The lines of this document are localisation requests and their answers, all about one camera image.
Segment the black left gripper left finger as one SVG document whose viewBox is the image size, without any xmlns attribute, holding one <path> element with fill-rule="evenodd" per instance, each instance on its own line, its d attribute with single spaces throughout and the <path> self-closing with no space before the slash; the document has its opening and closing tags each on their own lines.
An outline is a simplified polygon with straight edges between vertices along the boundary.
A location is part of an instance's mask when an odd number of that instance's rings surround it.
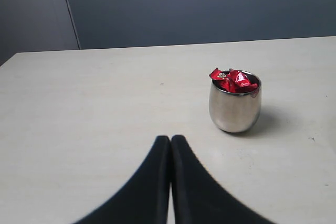
<svg viewBox="0 0 336 224">
<path fill-rule="evenodd" d="M 167 223 L 170 197 L 170 139 L 156 137 L 127 183 L 77 223 Z"/>
</svg>

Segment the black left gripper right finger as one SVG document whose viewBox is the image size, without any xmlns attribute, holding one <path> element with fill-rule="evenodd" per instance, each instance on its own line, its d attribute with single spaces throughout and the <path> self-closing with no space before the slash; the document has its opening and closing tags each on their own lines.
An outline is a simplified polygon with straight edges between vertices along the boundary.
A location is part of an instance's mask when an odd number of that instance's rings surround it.
<svg viewBox="0 0 336 224">
<path fill-rule="evenodd" d="M 176 223 L 271 223 L 227 192 L 199 162 L 186 138 L 171 139 Z"/>
</svg>

